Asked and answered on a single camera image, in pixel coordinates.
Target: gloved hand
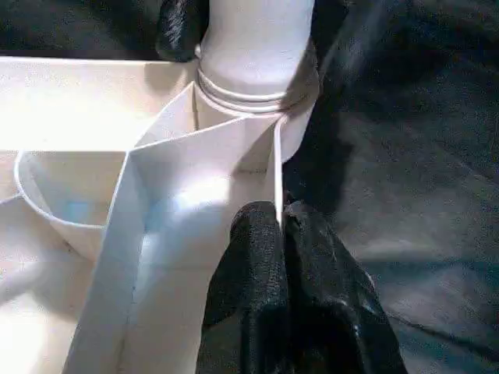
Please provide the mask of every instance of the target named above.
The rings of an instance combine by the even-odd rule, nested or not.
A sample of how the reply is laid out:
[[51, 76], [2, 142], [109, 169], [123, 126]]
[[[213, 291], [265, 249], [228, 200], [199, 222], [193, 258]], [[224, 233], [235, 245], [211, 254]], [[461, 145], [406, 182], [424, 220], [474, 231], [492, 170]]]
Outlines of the gloved hand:
[[166, 61], [196, 57], [209, 21], [209, 0], [164, 0], [157, 22], [156, 52]]
[[197, 372], [407, 373], [369, 276], [322, 216], [243, 207], [211, 279]]

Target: white plastic surface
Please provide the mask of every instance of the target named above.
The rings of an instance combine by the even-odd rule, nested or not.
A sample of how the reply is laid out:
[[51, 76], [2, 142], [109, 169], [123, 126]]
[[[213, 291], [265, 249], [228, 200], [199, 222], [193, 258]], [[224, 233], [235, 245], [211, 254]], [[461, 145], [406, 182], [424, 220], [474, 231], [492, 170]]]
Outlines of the white plastic surface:
[[15, 150], [0, 150], [0, 201], [17, 194], [14, 181]]
[[20, 152], [14, 175], [27, 203], [95, 261], [124, 158], [124, 152]]
[[0, 202], [0, 372], [62, 371], [91, 271], [21, 196]]
[[128, 150], [197, 65], [0, 57], [0, 150]]
[[298, 101], [315, 69], [314, 0], [210, 0], [200, 84], [220, 104], [277, 111]]

